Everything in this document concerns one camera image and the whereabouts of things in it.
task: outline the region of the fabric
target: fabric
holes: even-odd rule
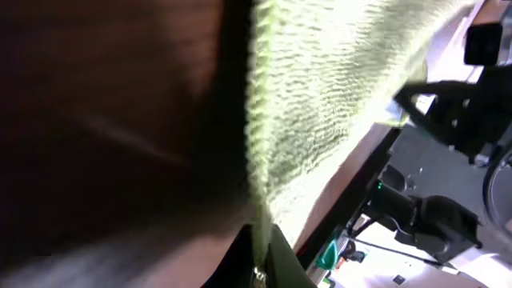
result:
[[[297,240],[315,200],[434,33],[473,0],[261,0],[246,104],[260,265],[270,221]]]

